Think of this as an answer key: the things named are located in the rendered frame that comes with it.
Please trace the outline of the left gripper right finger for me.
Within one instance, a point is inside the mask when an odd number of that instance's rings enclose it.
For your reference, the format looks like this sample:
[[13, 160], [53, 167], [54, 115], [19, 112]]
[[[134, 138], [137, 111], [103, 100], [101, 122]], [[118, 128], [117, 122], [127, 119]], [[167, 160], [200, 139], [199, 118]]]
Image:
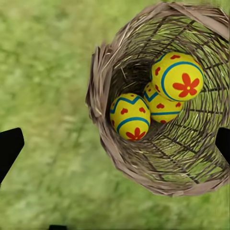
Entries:
[[215, 145], [230, 165], [230, 128], [219, 127], [217, 130]]

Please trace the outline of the easter egg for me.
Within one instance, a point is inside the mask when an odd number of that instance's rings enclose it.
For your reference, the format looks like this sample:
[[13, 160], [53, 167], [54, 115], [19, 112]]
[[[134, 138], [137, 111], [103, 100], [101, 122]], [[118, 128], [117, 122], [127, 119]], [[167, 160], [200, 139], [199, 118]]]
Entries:
[[152, 119], [142, 95], [131, 92], [113, 98], [109, 106], [109, 117], [116, 132], [131, 142], [147, 135]]
[[149, 106], [150, 116], [156, 122], [171, 122], [178, 117], [184, 107], [183, 102], [171, 102], [167, 98], [163, 98], [154, 90], [151, 81], [148, 81], [143, 87], [141, 94], [143, 99]]
[[174, 50], [155, 59], [149, 69], [149, 81], [163, 98], [186, 103], [198, 96], [206, 75], [193, 55]]

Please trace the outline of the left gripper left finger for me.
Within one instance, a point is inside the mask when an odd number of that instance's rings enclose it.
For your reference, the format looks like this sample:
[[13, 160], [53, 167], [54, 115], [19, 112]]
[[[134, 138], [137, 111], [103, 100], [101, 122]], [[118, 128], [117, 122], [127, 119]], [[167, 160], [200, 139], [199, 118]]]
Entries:
[[0, 184], [23, 147], [24, 138], [21, 128], [0, 133]]

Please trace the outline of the wicker basket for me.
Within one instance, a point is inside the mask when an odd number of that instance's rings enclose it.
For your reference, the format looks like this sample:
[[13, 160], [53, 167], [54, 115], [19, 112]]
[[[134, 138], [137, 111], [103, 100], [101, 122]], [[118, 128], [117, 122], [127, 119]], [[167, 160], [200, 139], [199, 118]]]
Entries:
[[[230, 116], [230, 85], [226, 80], [223, 81], [223, 77], [217, 71], [217, 69], [220, 70], [219, 66], [224, 66], [227, 74], [230, 75], [230, 15], [211, 5], [211, 2], [188, 5], [181, 1], [160, 1], [148, 5], [123, 25], [115, 34], [111, 43], [106, 44], [106, 41], [103, 40], [101, 47], [95, 44], [94, 54], [91, 55], [91, 72], [88, 78], [85, 105], [88, 106], [90, 111], [89, 118], [99, 130], [100, 144], [118, 172], [132, 182], [140, 184], [154, 195], [167, 197], [200, 196], [204, 193], [217, 191], [220, 187], [230, 184], [230, 165], [215, 145], [217, 130], [219, 127], [225, 126]], [[189, 17], [191, 20], [186, 22], [179, 17]], [[139, 31], [149, 22], [152, 22], [150, 29]], [[206, 30], [195, 28], [193, 26], [195, 22], [204, 25], [212, 34], [207, 35]], [[177, 26], [181, 29], [178, 33], [167, 32], [165, 38], [154, 39], [155, 36], [163, 34], [165, 24], [172, 27]], [[200, 42], [187, 40], [188, 37], [183, 35], [187, 30], [190, 34], [199, 38]], [[148, 36], [139, 38], [139, 36], [146, 34]], [[166, 42], [165, 45], [164, 42]], [[150, 50], [146, 49], [150, 44], [154, 44], [154, 46], [151, 46]], [[200, 92], [217, 92], [214, 108], [210, 111], [207, 108], [207, 101], [202, 100], [200, 110], [193, 109], [193, 112], [197, 113], [195, 121], [198, 122], [201, 118], [200, 127], [197, 129], [194, 126], [186, 125], [190, 120], [192, 111], [193, 101], [189, 100], [188, 107], [184, 109], [183, 124], [176, 122], [177, 120], [174, 119], [170, 124], [166, 122], [157, 127], [155, 125], [156, 120], [151, 119], [150, 127], [155, 126], [156, 130], [138, 141], [124, 140], [113, 128], [107, 114], [110, 106], [110, 88], [117, 85], [115, 78], [121, 74], [123, 82], [116, 89], [114, 96], [122, 95], [130, 88], [134, 88], [130, 91], [131, 93], [142, 94], [142, 86], [148, 82], [146, 74], [136, 73], [126, 76], [125, 72], [131, 71], [133, 73], [134, 71], [151, 69], [157, 57], [166, 53], [166, 50], [168, 52], [174, 50], [172, 48], [173, 44], [179, 49], [184, 48], [187, 54], [193, 55], [200, 63], [208, 80], [211, 80], [214, 89], [206, 88], [204, 85]], [[220, 62], [213, 64], [204, 49], [205, 45], [218, 55]], [[204, 58], [200, 56], [201, 52]], [[204, 64], [206, 61], [208, 63], [207, 67]], [[139, 89], [136, 88], [138, 86], [140, 86]], [[227, 90], [226, 98], [225, 90]], [[224, 103], [223, 112], [221, 112], [222, 102]], [[220, 120], [215, 125], [216, 117]], [[184, 129], [185, 132], [189, 131], [186, 135], [189, 139], [184, 143], [180, 142], [179, 138], [184, 135], [184, 132], [180, 132], [169, 140], [171, 133], [166, 131], [168, 124], [172, 129], [177, 127], [178, 129]], [[193, 133], [195, 135], [191, 136]], [[156, 141], [161, 138], [167, 139], [170, 144], [179, 147], [167, 154], [163, 148], [153, 142], [155, 138]], [[198, 149], [195, 150], [195, 148]], [[186, 159], [174, 159], [182, 152], [190, 152], [193, 155]], [[148, 154], [158, 155], [160, 161], [150, 160]], [[145, 161], [143, 165], [140, 164], [140, 160], [133, 159], [135, 156]], [[208, 165], [195, 175], [191, 174], [189, 169], [202, 159]], [[155, 167], [155, 165], [164, 163], [165, 160], [166, 165]], [[210, 174], [205, 182], [200, 182], [217, 167], [222, 170]], [[166, 171], [160, 172], [160, 169]], [[174, 172], [182, 174], [185, 178], [190, 177], [194, 184], [165, 179], [164, 175]], [[144, 174], [152, 174], [154, 178], [147, 178]], [[155, 178], [158, 178], [158, 180]]]

